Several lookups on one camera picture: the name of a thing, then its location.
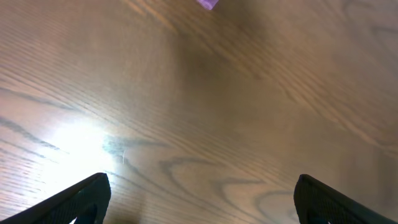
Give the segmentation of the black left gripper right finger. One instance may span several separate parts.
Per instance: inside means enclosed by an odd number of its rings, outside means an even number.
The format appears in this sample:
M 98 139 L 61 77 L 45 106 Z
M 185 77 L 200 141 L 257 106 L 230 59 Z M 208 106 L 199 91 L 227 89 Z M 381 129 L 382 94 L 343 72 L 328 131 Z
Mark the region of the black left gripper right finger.
M 294 204 L 301 224 L 397 224 L 310 175 L 300 175 Z

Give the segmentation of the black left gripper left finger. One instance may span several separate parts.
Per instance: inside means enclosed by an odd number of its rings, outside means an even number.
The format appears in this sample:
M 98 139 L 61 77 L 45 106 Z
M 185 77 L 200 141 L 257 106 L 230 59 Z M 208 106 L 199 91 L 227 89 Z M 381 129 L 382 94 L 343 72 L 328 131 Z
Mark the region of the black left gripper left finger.
M 2 220 L 1 224 L 100 224 L 110 199 L 108 176 L 99 172 Z

